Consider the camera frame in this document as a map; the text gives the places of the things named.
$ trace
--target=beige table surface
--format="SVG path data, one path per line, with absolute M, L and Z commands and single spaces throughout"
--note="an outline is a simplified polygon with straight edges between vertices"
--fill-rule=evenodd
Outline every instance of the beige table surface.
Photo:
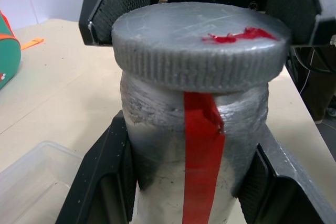
M 85 46 L 77 23 L 57 19 L 16 35 L 45 42 L 23 51 L 18 74 L 0 90 L 0 171 L 45 140 L 85 154 L 121 109 L 112 48 Z M 286 69 L 270 84 L 268 126 L 336 209 L 336 163 Z M 234 223 L 245 223 L 238 203 Z

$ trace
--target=transparent plastic container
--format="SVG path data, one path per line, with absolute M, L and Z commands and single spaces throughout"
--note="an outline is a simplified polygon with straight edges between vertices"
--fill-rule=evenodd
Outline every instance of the transparent plastic container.
M 0 173 L 0 224 L 54 224 L 82 159 L 42 142 Z

